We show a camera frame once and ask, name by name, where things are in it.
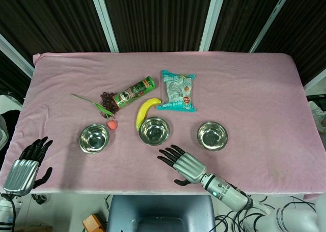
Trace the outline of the black and silver right hand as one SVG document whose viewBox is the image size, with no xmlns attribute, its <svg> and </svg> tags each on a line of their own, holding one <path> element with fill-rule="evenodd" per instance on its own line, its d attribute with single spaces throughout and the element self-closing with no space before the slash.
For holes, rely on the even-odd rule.
<svg viewBox="0 0 326 232">
<path fill-rule="evenodd" d="M 184 180 L 174 180 L 174 183 L 179 186 L 198 184 L 207 173 L 207 168 L 201 161 L 174 144 L 164 150 L 159 149 L 159 152 L 163 156 L 157 156 L 157 159 L 184 177 Z"/>
</svg>

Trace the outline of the black and silver left hand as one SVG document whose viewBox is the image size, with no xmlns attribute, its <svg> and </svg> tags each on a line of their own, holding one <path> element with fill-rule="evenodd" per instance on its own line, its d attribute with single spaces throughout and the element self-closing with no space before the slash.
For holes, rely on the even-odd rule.
<svg viewBox="0 0 326 232">
<path fill-rule="evenodd" d="M 45 175 L 37 179 L 39 168 L 45 158 L 48 148 L 53 141 L 48 137 L 35 140 L 27 146 L 13 163 L 4 183 L 4 191 L 11 196 L 25 196 L 43 184 L 52 174 L 52 167 L 46 170 Z"/>
</svg>

